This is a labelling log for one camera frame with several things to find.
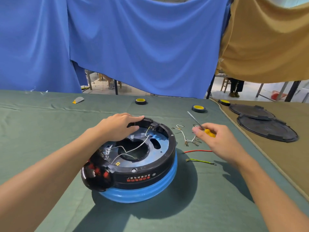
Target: red wire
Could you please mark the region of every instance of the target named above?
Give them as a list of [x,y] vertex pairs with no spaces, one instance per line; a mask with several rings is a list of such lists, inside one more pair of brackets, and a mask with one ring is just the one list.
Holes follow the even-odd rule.
[[206,152],[212,152],[212,151],[209,151],[209,150],[193,150],[193,151],[185,151],[184,153],[194,152],[194,151],[206,151]]

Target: black pants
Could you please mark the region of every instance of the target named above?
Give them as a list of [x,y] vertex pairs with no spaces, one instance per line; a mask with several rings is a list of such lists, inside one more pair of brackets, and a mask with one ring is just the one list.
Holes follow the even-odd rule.
[[231,92],[241,92],[243,90],[243,84],[245,83],[243,80],[230,78],[230,81],[231,81],[231,90],[230,90]]

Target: black plastic lid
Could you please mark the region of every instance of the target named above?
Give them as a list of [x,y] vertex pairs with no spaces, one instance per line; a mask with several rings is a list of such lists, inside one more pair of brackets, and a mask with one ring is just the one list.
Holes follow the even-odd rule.
[[280,142],[295,142],[299,139],[297,133],[283,121],[258,120],[240,115],[237,122],[245,129],[259,136]]
[[259,119],[259,120],[272,120],[275,118],[273,113],[265,110],[264,107],[260,106],[248,106],[242,104],[231,104],[230,110],[236,114],[243,114],[244,116]]

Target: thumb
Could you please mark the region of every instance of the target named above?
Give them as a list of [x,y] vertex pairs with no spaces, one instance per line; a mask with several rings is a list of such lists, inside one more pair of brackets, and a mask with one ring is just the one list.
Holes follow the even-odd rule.
[[206,134],[204,131],[200,130],[197,127],[193,127],[192,131],[194,132],[195,136],[197,136],[199,139],[203,140],[207,144],[211,141],[211,138],[208,134]]
[[129,134],[134,133],[135,131],[137,131],[139,129],[139,126],[130,126],[128,128],[128,132]]

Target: person's left hand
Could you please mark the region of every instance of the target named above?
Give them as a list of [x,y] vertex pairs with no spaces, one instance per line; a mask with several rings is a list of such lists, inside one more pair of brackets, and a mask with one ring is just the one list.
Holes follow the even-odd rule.
[[133,117],[128,113],[115,114],[107,119],[103,119],[94,129],[98,131],[103,142],[120,141],[139,129],[139,126],[127,128],[128,124],[141,121],[142,119],[144,119],[144,116]]

